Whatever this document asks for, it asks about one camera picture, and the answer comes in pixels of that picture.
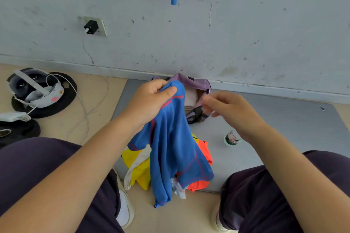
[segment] left hand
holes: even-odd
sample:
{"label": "left hand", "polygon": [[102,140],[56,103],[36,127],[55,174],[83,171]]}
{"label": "left hand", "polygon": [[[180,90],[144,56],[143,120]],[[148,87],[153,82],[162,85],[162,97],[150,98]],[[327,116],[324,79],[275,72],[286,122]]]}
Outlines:
{"label": "left hand", "polygon": [[160,108],[177,92],[172,86],[162,92],[159,90],[168,82],[163,79],[152,80],[142,84],[129,102],[123,115],[136,123],[137,132],[141,131],[144,125],[153,120]]}

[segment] small bottle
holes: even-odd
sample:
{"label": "small bottle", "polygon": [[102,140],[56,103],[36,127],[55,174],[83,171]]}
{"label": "small bottle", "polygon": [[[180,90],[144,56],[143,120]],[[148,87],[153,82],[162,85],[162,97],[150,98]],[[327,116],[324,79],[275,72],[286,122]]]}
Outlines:
{"label": "small bottle", "polygon": [[239,136],[239,134],[236,132],[236,130],[231,130],[231,132],[226,134],[225,137],[224,137],[224,143],[228,147],[235,146],[241,141],[242,141],[242,139]]}

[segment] purple bag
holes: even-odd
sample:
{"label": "purple bag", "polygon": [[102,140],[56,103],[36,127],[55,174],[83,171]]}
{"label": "purple bag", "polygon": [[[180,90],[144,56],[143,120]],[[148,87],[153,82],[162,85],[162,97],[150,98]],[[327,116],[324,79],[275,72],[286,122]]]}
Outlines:
{"label": "purple bag", "polygon": [[210,113],[204,113],[201,101],[205,94],[211,94],[211,86],[207,79],[194,79],[193,77],[187,77],[181,73],[177,73],[172,78],[167,77],[166,81],[180,81],[185,87],[194,88],[197,90],[197,103],[194,108],[186,113],[187,123],[194,124],[195,122],[203,122],[210,116]]}

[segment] leg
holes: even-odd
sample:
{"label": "leg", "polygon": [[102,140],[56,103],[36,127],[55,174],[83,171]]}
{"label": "leg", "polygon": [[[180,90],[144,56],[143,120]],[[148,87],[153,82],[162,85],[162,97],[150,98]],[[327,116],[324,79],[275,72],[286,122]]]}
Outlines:
{"label": "leg", "polygon": [[[334,184],[350,196],[350,159],[326,151],[304,155]],[[232,174],[221,188],[219,221],[240,233],[300,232],[287,200],[264,166]]]}
{"label": "leg", "polygon": [[[53,138],[29,138],[0,150],[0,216],[72,156],[79,145]],[[77,232],[123,232],[116,221],[120,195],[114,170],[97,191]]]}

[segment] sneaker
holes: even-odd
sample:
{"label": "sneaker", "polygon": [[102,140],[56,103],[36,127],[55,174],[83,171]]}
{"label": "sneaker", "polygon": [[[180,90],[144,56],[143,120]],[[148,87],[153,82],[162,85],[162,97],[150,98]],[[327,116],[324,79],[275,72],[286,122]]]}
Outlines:
{"label": "sneaker", "polygon": [[216,204],[216,206],[213,208],[210,214],[210,223],[212,227],[215,229],[216,232],[232,232],[232,233],[237,233],[238,230],[228,230],[224,228],[224,226],[221,224],[220,219],[219,219],[219,208],[220,208],[220,202]]}
{"label": "sneaker", "polygon": [[116,172],[116,169],[114,169],[114,171],[116,173],[116,182],[118,184],[119,195],[120,195],[120,211],[119,211],[119,214],[118,214],[118,217],[116,218],[116,220],[119,223],[119,225],[121,226],[121,228],[124,230],[133,221],[134,215],[135,215],[135,209],[129,200],[128,194],[127,194],[123,184],[120,181],[120,178],[119,178],[118,173]]}

